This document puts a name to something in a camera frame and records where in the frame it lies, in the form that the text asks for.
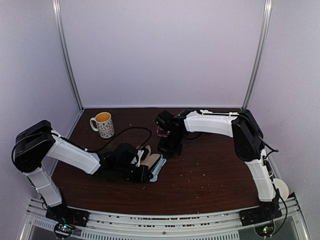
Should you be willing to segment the pink frame sunglasses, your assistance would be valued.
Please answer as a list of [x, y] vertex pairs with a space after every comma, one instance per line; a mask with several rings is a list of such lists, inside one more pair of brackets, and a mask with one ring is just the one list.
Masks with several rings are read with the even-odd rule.
[[170, 134], [168, 130], [164, 130], [160, 126], [157, 127], [156, 133], [158, 137], [164, 137], [164, 138], [168, 137], [168, 135]]

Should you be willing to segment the light blue cloth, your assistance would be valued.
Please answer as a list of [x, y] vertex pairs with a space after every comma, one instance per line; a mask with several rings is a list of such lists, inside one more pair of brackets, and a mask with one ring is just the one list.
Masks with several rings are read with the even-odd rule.
[[149, 179], [151, 183], [154, 183], [158, 180], [159, 173], [162, 170], [163, 166], [166, 164], [166, 162], [167, 159], [162, 154], [160, 154], [159, 159], [156, 161], [152, 171], [150, 172], [152, 174], [151, 178]]

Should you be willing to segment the black quilted glasses case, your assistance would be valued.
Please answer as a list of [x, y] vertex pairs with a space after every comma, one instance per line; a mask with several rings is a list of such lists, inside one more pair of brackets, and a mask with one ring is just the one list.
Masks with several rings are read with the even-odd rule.
[[140, 164], [144, 167], [147, 167], [147, 169], [151, 172], [161, 160], [163, 155], [160, 153], [152, 153], [150, 145], [146, 145], [143, 149], [147, 150], [147, 155], [144, 160], [141, 160]]

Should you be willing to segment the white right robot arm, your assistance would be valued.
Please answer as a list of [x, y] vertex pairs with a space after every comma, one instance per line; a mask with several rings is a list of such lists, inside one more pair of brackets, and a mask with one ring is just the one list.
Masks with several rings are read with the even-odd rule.
[[168, 132], [166, 137], [161, 137], [157, 149], [170, 157], [181, 155], [182, 140], [189, 133], [210, 133], [232, 138], [235, 154], [249, 168], [258, 199], [264, 203], [257, 208], [256, 216], [266, 221], [276, 212], [272, 202], [278, 200], [279, 192], [266, 164], [266, 148], [269, 145], [249, 110], [217, 113], [207, 109], [184, 109], [177, 115], [164, 110], [157, 115], [155, 123]]

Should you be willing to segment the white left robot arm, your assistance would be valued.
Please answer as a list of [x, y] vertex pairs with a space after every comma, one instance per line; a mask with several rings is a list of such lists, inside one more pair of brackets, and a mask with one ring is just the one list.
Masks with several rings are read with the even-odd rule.
[[129, 143], [121, 143], [105, 153], [89, 150], [60, 135], [47, 120], [21, 132], [11, 151], [13, 165], [28, 177], [52, 208], [53, 215], [67, 222], [72, 218], [72, 211], [63, 204], [61, 191], [43, 167], [45, 158], [61, 161], [103, 180], [125, 179], [139, 183], [153, 177], [159, 157], [151, 154], [148, 145], [136, 148]]

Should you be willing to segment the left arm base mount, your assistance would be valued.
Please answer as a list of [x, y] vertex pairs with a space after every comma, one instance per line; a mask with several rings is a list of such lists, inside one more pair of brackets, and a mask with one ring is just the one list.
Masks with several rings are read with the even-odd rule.
[[88, 211], [68, 208], [64, 216], [58, 217], [51, 210], [47, 210], [45, 217], [57, 222], [53, 227], [55, 236], [59, 239], [66, 239], [74, 233], [76, 227], [87, 226], [89, 215]]

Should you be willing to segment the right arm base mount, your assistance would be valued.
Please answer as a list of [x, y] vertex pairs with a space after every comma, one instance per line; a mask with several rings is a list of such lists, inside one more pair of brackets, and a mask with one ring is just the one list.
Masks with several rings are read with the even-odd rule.
[[252, 226], [255, 233], [262, 238], [273, 236], [276, 232], [275, 220], [281, 216], [281, 210], [273, 211], [262, 207], [245, 209], [239, 212], [242, 226]]

